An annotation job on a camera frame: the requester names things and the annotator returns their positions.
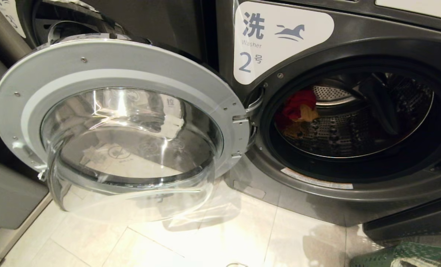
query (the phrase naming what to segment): green laundry basket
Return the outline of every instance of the green laundry basket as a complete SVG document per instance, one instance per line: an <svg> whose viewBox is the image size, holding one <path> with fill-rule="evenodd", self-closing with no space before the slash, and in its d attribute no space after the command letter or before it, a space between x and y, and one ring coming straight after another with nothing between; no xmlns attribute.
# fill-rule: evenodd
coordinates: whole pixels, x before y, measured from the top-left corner
<svg viewBox="0 0 441 267"><path fill-rule="evenodd" d="M441 247L405 242L354 257L349 267L391 267L392 262L399 258L416 258L431 263L435 260L441 260Z"/></svg>

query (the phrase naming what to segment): door glass bowl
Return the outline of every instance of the door glass bowl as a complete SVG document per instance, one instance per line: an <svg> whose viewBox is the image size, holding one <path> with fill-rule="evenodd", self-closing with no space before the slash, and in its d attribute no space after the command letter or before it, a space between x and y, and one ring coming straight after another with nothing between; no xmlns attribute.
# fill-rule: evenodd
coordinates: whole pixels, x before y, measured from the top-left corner
<svg viewBox="0 0 441 267"><path fill-rule="evenodd" d="M171 218L211 195L220 129L173 96L101 88L55 105L41 125L47 180L65 211L108 223Z"/></svg>

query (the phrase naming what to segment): tiled floor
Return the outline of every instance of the tiled floor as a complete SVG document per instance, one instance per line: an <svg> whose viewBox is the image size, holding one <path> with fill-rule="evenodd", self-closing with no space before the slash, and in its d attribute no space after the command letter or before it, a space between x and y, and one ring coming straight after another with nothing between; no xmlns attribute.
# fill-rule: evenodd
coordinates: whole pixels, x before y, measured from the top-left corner
<svg viewBox="0 0 441 267"><path fill-rule="evenodd" d="M360 227L277 208L221 182L204 208L164 222L94 223L51 203L1 267L343 267L376 249Z"/></svg>

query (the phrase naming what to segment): open washer door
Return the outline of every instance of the open washer door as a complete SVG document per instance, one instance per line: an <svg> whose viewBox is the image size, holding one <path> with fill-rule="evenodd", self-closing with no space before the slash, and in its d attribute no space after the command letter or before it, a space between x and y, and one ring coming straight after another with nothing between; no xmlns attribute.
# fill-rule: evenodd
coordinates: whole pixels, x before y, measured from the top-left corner
<svg viewBox="0 0 441 267"><path fill-rule="evenodd" d="M93 220L164 220L200 207L249 133L216 74L122 35L39 47L0 82L2 140L63 210Z"/></svg>

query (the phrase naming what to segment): chinese character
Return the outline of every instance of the chinese character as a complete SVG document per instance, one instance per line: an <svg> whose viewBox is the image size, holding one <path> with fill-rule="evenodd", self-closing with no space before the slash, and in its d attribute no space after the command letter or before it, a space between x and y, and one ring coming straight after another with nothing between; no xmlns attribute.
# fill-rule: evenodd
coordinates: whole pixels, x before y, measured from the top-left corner
<svg viewBox="0 0 441 267"><path fill-rule="evenodd" d="M261 63L261 55L255 55L255 61L260 64Z"/></svg>
<svg viewBox="0 0 441 267"><path fill-rule="evenodd" d="M265 26L260 25L261 22L265 22L265 19L262 19L260 17L260 13L253 13L250 17L250 14L248 12L245 12L245 16L247 18L250 18L249 21L244 20L245 23L245 30L244 30L244 36L249 33L249 37L253 36L256 32L256 38L257 39L263 39L263 34L261 33L261 30L265 28Z"/></svg>

